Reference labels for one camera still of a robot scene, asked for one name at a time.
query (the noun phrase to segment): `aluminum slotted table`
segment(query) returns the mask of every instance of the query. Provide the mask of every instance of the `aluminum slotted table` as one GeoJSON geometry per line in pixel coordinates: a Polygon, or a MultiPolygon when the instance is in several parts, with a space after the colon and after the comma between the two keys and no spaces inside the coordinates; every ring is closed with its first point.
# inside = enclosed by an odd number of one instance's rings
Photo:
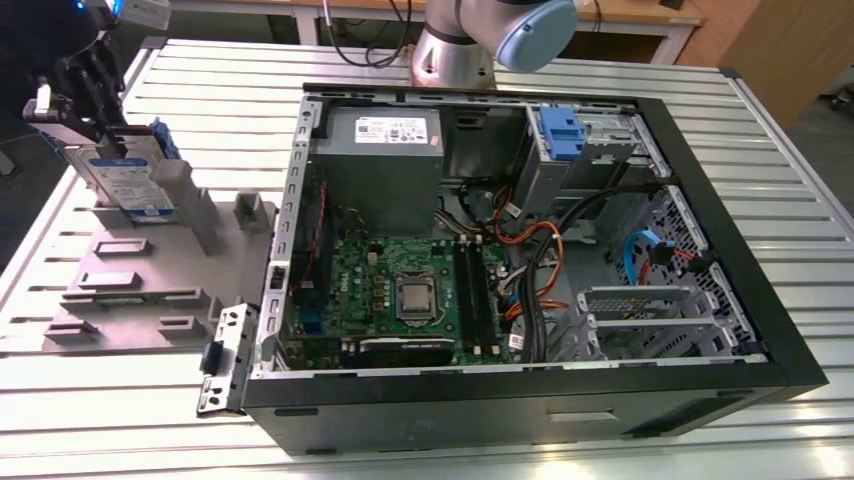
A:
{"type": "MultiPolygon", "coordinates": [[[[304,82],[408,83],[401,63],[350,67],[324,47],[184,40],[144,47],[126,75],[128,122],[168,123],[214,200],[237,190],[278,200],[304,82]]],[[[22,353],[41,344],[97,228],[93,194],[69,171],[0,278],[0,348],[21,351],[0,360],[0,475],[188,470],[209,478],[214,467],[240,467],[225,473],[240,478],[854,475],[854,222],[741,81],[708,68],[564,60],[536,74],[499,69],[496,77],[508,90],[664,100],[829,385],[677,438],[290,457],[248,417],[194,418],[197,353],[22,353]]]]}

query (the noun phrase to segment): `power supply label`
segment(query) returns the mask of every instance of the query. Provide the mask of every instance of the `power supply label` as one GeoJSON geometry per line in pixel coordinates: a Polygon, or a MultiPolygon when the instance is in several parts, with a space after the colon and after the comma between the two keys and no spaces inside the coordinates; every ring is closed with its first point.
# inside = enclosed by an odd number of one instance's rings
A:
{"type": "Polygon", "coordinates": [[[134,221],[142,223],[168,222],[174,206],[162,189],[150,179],[153,171],[148,160],[122,158],[118,160],[90,159],[92,173],[101,187],[134,221]]]}
{"type": "Polygon", "coordinates": [[[401,117],[358,117],[356,143],[427,144],[427,119],[401,117]]]}

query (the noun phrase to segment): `wooden cabinet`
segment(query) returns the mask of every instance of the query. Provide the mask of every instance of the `wooden cabinet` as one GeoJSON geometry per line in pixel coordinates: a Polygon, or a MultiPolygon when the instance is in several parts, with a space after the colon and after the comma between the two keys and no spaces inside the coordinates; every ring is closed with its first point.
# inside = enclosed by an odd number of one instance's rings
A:
{"type": "Polygon", "coordinates": [[[854,63],[854,1],[693,0],[705,24],[679,65],[735,68],[768,112],[791,125],[854,63]]]}

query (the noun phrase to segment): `motherboard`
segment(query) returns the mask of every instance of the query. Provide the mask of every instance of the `motherboard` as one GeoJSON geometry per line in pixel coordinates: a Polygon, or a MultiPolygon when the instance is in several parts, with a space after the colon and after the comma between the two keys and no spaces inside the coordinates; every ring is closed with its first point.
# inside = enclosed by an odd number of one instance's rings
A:
{"type": "Polygon", "coordinates": [[[328,305],[297,307],[290,368],[509,363],[492,293],[500,245],[449,239],[358,238],[333,247],[328,305]]]}

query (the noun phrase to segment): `green motherboard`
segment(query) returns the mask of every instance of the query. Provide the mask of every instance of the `green motherboard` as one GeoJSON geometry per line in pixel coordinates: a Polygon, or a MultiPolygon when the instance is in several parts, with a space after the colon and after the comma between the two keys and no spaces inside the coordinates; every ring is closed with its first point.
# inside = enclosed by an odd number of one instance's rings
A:
{"type": "Polygon", "coordinates": [[[340,339],[376,337],[452,340],[453,365],[511,363],[513,355],[501,333],[497,299],[491,289],[487,294],[487,285],[495,279],[492,273],[505,264],[504,248],[500,245],[467,248],[476,250],[477,263],[483,263],[473,275],[479,276],[484,294],[479,300],[487,300],[480,302],[476,315],[477,321],[491,323],[479,331],[481,336],[493,337],[488,347],[472,347],[465,342],[472,332],[465,322],[473,321],[465,316],[475,314],[471,309],[460,309],[457,296],[461,294],[463,301],[471,301],[468,290],[475,287],[468,283],[476,282],[468,277],[460,292],[456,276],[472,273],[460,271],[459,245],[448,239],[344,239],[333,248],[328,306],[324,311],[297,312],[305,328],[301,367],[341,368],[340,339]]]}

